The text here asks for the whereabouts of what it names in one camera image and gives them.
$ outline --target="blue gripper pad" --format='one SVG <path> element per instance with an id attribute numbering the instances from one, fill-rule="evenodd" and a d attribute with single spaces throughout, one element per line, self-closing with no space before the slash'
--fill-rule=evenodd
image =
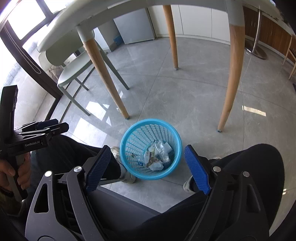
<path id="1" fill-rule="evenodd" d="M 198 160 L 198 155 L 191 145 L 185 147 L 184 155 L 198 189 L 203 191 L 205 195 L 208 195 L 211 191 L 208 174 Z"/>
<path id="2" fill-rule="evenodd" d="M 108 147 L 104 152 L 98 157 L 96 162 L 93 164 L 91 170 L 88 172 L 86 177 L 85 190 L 87 192 L 92 192 L 96 190 L 109 162 L 111 159 L 111 150 Z"/>

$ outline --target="trash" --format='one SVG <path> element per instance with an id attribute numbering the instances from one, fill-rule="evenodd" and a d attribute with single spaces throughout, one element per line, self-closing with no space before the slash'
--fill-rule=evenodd
<path id="1" fill-rule="evenodd" d="M 152 163 L 149 168 L 152 171 L 161 171 L 163 169 L 163 163 L 162 161 L 158 160 L 157 162 Z"/>
<path id="2" fill-rule="evenodd" d="M 170 158 L 168 156 L 168 152 L 164 147 L 164 144 L 162 141 L 155 141 L 154 142 L 155 148 L 158 152 L 159 159 L 164 163 L 164 164 L 169 164 L 170 163 Z"/>
<path id="3" fill-rule="evenodd" d="M 171 146 L 166 142 L 154 141 L 147 148 L 143 156 L 138 156 L 132 153 L 132 157 L 138 162 L 138 165 L 149 167 L 152 171 L 160 171 L 170 164 L 170 157 L 173 157 Z"/>

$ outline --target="wooden cabinet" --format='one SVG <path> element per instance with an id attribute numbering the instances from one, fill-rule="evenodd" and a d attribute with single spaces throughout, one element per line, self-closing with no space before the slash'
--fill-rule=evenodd
<path id="1" fill-rule="evenodd" d="M 244 21 L 246 35 L 254 38 L 258 24 L 258 12 L 244 7 Z M 271 46 L 283 55 L 286 55 L 291 35 L 266 16 L 262 16 L 261 24 L 259 41 Z M 296 48 L 295 41 L 292 41 L 291 48 Z M 288 55 L 288 58 L 294 62 L 294 58 L 291 54 Z"/>

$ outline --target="fingers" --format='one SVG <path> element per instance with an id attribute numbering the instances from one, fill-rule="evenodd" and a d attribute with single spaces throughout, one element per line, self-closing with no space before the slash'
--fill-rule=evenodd
<path id="1" fill-rule="evenodd" d="M 11 188 L 9 186 L 9 182 L 8 182 L 6 174 L 4 172 L 0 172 L 0 186 L 6 190 L 11 191 Z"/>
<path id="2" fill-rule="evenodd" d="M 31 170 L 29 170 L 27 173 L 17 178 L 17 182 L 22 187 L 22 189 L 24 185 L 26 186 L 28 184 L 28 182 L 30 185 L 30 177 L 31 177 Z"/>
<path id="3" fill-rule="evenodd" d="M 0 172 L 4 172 L 6 175 L 14 176 L 15 170 L 6 160 L 0 160 Z"/>
<path id="4" fill-rule="evenodd" d="M 31 153 L 28 152 L 25 154 L 24 158 L 25 161 L 22 165 L 20 165 L 18 172 L 18 179 L 17 182 L 21 186 L 21 188 L 27 189 L 30 186 L 30 177 L 31 177 L 31 165 L 30 165 L 30 157 Z"/>
<path id="5" fill-rule="evenodd" d="M 21 177 L 22 175 L 26 174 L 30 170 L 30 168 L 31 168 L 31 166 L 30 166 L 30 156 L 26 155 L 24 163 L 21 164 L 19 169 L 17 170 L 18 175 Z"/>
<path id="6" fill-rule="evenodd" d="M 30 187 L 30 178 L 26 183 L 20 185 L 20 187 L 22 188 L 22 190 L 29 188 Z"/>

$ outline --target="table top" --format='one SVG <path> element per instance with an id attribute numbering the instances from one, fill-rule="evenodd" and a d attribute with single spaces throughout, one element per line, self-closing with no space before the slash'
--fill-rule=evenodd
<path id="1" fill-rule="evenodd" d="M 281 19 L 280 11 L 269 0 L 243 0 L 243 2 Z M 222 0 L 76 0 L 50 23 L 47 35 L 38 43 L 37 50 L 46 51 L 77 25 L 91 31 L 123 14 L 153 5 L 170 4 L 195 5 L 226 11 L 225 2 Z"/>

